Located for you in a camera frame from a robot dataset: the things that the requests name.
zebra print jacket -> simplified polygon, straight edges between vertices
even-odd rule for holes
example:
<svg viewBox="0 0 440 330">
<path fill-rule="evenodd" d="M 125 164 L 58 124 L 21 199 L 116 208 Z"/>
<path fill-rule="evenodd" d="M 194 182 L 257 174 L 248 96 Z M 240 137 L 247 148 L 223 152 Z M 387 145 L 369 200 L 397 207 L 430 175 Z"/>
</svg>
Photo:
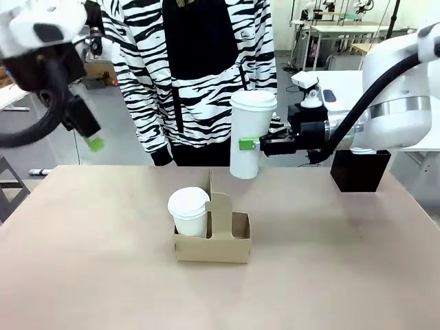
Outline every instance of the zebra print jacket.
<svg viewBox="0 0 440 330">
<path fill-rule="evenodd" d="M 276 93 L 270 0 L 99 0 L 122 96 L 156 165 L 230 136 L 230 96 Z"/>
</svg>

cup lid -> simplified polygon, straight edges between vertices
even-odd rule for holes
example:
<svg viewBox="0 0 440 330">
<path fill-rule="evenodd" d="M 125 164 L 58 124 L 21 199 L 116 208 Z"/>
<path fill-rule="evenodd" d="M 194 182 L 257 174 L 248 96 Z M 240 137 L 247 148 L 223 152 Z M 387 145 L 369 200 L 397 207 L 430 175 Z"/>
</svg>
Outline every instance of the cup lid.
<svg viewBox="0 0 440 330">
<path fill-rule="evenodd" d="M 205 212 L 209 195 L 199 187 L 187 187 L 175 191 L 168 200 L 168 211 L 179 217 L 194 217 Z"/>
<path fill-rule="evenodd" d="M 231 96 L 231 105 L 248 111 L 273 111 L 276 96 L 270 91 L 236 91 Z"/>
</svg>

cardboard cup holder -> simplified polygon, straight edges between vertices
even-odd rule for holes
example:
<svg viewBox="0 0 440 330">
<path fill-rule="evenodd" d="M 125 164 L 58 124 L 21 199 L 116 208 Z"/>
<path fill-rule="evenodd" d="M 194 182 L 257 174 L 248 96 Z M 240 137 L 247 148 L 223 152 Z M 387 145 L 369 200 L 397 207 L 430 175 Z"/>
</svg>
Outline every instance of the cardboard cup holder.
<svg viewBox="0 0 440 330">
<path fill-rule="evenodd" d="M 178 261 L 247 263 L 251 249 L 249 216 L 232 211 L 229 195 L 210 191 L 206 203 L 208 227 L 206 238 L 184 236 L 174 227 L 175 253 Z"/>
</svg>

beige tabletop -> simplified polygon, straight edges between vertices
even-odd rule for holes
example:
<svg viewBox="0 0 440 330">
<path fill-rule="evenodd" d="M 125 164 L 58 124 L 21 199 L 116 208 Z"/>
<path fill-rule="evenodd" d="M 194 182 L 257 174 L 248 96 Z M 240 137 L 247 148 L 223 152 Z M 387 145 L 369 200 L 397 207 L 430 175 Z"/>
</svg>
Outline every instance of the beige tabletop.
<svg viewBox="0 0 440 330">
<path fill-rule="evenodd" d="M 366 54 L 371 48 L 375 47 L 378 43 L 354 43 L 351 47 L 359 52 Z"/>
<path fill-rule="evenodd" d="M 208 174 L 56 168 L 0 227 L 1 328 L 440 329 L 440 234 L 389 173 L 342 194 L 325 168 L 215 168 L 250 263 L 177 262 L 168 196 Z"/>
</svg>

black box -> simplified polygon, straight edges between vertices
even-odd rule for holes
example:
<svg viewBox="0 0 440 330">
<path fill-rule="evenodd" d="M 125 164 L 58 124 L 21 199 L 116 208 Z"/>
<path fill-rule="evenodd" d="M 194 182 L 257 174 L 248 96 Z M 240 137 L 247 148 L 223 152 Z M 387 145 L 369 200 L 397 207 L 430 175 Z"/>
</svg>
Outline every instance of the black box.
<svg viewBox="0 0 440 330">
<path fill-rule="evenodd" d="M 372 155 L 356 155 L 339 150 L 331 165 L 330 174 L 343 193 L 375 192 L 391 157 L 388 151 Z"/>
</svg>

